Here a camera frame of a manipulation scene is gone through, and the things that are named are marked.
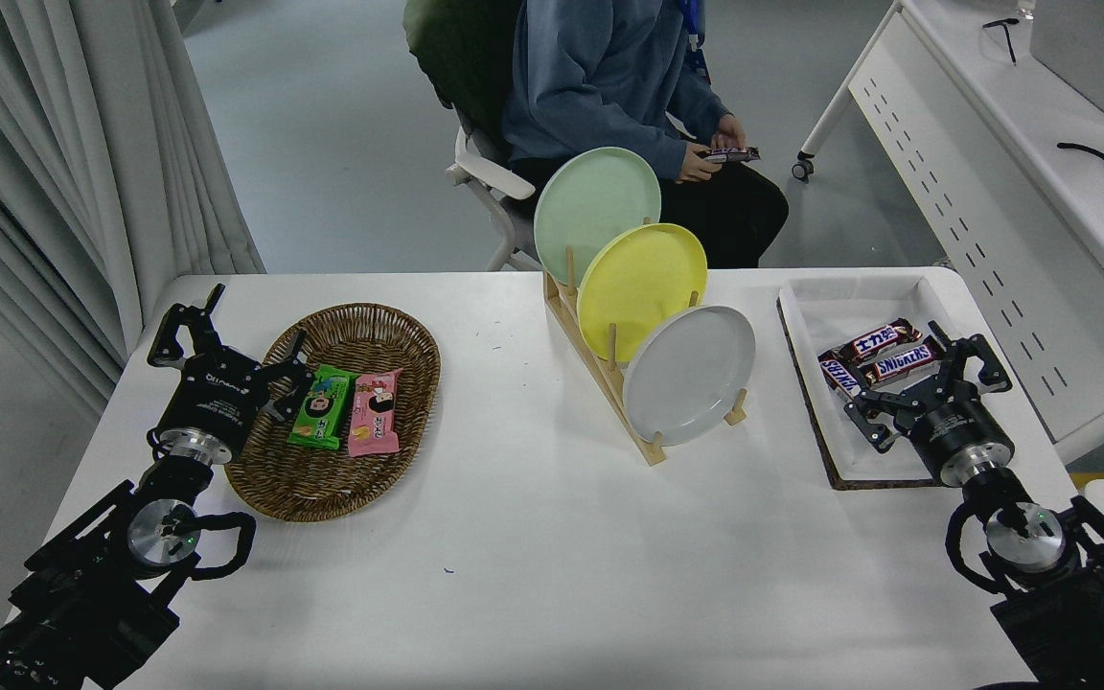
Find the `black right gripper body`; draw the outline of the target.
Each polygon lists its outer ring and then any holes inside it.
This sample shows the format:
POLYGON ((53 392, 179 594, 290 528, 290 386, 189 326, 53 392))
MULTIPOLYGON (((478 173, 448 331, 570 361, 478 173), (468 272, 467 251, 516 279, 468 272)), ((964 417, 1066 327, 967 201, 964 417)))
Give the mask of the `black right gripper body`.
POLYGON ((978 399, 910 400, 901 429, 934 480, 967 480, 1011 461, 1015 443, 978 399))

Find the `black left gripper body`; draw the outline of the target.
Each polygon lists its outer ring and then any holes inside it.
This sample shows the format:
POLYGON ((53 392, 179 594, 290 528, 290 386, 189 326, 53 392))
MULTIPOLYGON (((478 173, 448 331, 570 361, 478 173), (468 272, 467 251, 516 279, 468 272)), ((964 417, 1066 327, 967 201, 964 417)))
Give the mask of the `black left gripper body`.
POLYGON ((198 460, 236 459, 258 412, 270 401, 262 365, 231 348, 192 355, 157 427, 166 452, 188 449, 198 460))

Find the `person's right hand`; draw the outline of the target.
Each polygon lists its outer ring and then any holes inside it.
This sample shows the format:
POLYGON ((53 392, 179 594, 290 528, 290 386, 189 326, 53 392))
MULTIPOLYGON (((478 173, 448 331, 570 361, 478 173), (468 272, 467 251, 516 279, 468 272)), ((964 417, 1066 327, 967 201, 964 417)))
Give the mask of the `person's right hand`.
POLYGON ((705 160, 708 153, 711 152, 710 146, 691 144, 691 141, 683 141, 683 144, 686 145, 686 149, 678 176, 675 178, 676 183, 708 182, 711 176, 722 170, 723 163, 705 160))

